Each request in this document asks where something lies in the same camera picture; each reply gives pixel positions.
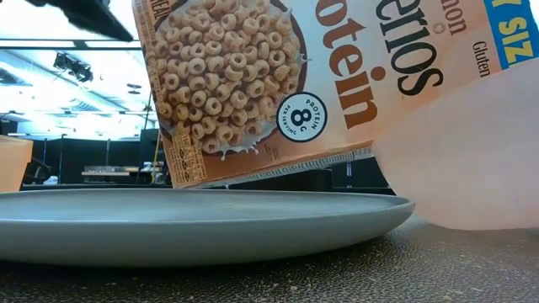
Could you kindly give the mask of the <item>pink translucent bowl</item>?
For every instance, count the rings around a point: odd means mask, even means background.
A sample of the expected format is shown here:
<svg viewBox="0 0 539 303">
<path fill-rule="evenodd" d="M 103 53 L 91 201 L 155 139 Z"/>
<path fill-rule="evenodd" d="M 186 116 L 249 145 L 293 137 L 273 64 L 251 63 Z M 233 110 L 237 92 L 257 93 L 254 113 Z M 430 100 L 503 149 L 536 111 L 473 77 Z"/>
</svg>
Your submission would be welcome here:
<svg viewBox="0 0 539 303">
<path fill-rule="evenodd" d="M 539 59 L 421 107 L 372 150 L 392 190 L 432 224 L 539 228 Z"/>
</svg>

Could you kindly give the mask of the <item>background workbench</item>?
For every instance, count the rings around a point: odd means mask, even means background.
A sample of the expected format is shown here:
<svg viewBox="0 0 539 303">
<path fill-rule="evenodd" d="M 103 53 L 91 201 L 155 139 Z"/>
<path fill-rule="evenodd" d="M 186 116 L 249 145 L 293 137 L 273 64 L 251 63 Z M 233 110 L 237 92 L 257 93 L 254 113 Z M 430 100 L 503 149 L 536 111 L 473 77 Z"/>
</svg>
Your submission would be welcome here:
<svg viewBox="0 0 539 303">
<path fill-rule="evenodd" d="M 136 166 L 85 166 L 81 172 L 84 183 L 148 184 L 150 171 Z"/>
</svg>

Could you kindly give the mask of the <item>yellow pole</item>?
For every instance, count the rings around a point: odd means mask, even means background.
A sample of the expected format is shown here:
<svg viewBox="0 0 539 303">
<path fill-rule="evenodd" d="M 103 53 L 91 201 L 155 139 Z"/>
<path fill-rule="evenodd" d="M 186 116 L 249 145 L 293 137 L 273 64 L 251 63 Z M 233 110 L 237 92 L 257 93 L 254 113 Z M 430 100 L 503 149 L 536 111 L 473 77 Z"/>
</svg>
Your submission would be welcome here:
<svg viewBox="0 0 539 303">
<path fill-rule="evenodd" d="M 161 131 L 159 130 L 157 132 L 157 139 L 156 139 L 156 146 L 155 146 L 155 151 L 154 151 L 154 158 L 152 160 L 152 172 L 151 172 L 151 177 L 152 177 L 152 180 L 151 180 L 151 183 L 155 183 L 155 177 L 156 177 L 156 166 L 157 166 L 157 158 L 158 158 L 158 153 L 159 153 L 159 149 L 160 149 L 160 145 L 161 145 Z"/>
</svg>

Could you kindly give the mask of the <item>grey round plate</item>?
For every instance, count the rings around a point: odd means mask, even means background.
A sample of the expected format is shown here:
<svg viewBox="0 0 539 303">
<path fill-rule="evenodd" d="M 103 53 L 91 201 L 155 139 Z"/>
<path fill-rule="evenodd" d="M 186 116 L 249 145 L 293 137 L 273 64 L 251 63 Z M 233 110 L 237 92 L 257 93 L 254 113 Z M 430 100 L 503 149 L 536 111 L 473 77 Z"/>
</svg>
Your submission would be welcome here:
<svg viewBox="0 0 539 303">
<path fill-rule="evenodd" d="M 189 267 L 291 258 L 382 236 L 414 212 L 379 194 L 68 189 L 0 194 L 0 260 Z"/>
</svg>

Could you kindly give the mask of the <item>orange Cheerios cereal box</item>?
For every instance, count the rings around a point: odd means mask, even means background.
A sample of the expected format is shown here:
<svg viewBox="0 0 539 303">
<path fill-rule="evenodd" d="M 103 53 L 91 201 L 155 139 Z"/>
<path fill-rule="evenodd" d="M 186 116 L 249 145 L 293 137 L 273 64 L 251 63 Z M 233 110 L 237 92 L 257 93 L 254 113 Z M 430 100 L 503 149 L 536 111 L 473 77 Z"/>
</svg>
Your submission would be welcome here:
<svg viewBox="0 0 539 303">
<path fill-rule="evenodd" d="M 539 0 L 132 0 L 173 186 L 350 162 L 539 57 Z"/>
</svg>

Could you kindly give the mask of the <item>black aluminium table frame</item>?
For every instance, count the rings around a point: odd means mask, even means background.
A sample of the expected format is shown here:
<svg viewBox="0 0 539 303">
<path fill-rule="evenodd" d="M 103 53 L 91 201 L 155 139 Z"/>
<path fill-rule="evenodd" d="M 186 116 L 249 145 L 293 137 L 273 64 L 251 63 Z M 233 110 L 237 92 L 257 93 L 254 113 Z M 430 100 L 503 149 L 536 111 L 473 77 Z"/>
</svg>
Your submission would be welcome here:
<svg viewBox="0 0 539 303">
<path fill-rule="evenodd" d="M 44 184 L 24 184 L 21 191 L 35 191 L 35 190 L 54 190 L 54 189 L 172 189 L 170 185 L 151 185 L 151 184 L 58 184 L 58 185 L 44 185 Z M 345 188 L 345 187 L 329 187 L 322 186 L 321 188 L 314 188 L 313 186 L 296 186 L 296 187 L 271 187 L 262 186 L 255 187 L 253 185 L 237 184 L 231 185 L 228 189 L 239 190 L 276 190 L 276 191 L 302 191 L 302 192 L 339 192 L 339 193 L 357 193 L 357 194 L 384 194 L 395 195 L 394 191 L 390 188 Z"/>
</svg>

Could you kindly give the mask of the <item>black ceiling fixture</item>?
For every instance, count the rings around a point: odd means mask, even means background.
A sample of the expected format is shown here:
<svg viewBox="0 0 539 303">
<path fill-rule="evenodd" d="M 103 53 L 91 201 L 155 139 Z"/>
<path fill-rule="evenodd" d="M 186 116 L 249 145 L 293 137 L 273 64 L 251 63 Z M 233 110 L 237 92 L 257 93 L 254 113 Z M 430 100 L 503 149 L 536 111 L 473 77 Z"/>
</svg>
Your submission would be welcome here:
<svg viewBox="0 0 539 303">
<path fill-rule="evenodd" d="M 71 58 L 66 53 L 56 54 L 53 67 L 61 70 L 62 72 L 67 72 L 69 75 L 75 77 L 78 82 L 93 81 L 91 66 L 82 61 Z"/>
</svg>

